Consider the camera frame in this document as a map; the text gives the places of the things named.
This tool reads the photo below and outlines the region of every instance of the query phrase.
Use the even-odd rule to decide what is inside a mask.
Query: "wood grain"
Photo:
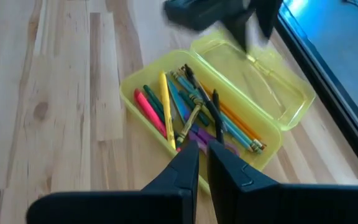
[[[24,223],[51,192],[141,189],[169,163],[119,98],[122,79],[199,38],[169,26],[162,2],[0,0],[0,223]],[[305,78],[276,32],[268,44]],[[358,159],[318,97],[283,135],[271,178],[358,184]],[[197,223],[216,223],[202,191]]]

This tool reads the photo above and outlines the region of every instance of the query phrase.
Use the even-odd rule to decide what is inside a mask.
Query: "yellow pencil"
[[[164,117],[165,117],[165,128],[167,129],[167,140],[168,143],[176,149],[175,144],[175,135],[173,134],[173,124],[171,117],[171,107],[169,102],[169,93],[168,93],[168,83],[167,77],[165,76],[165,72],[160,72],[160,91],[161,91],[161,99],[164,107]]]

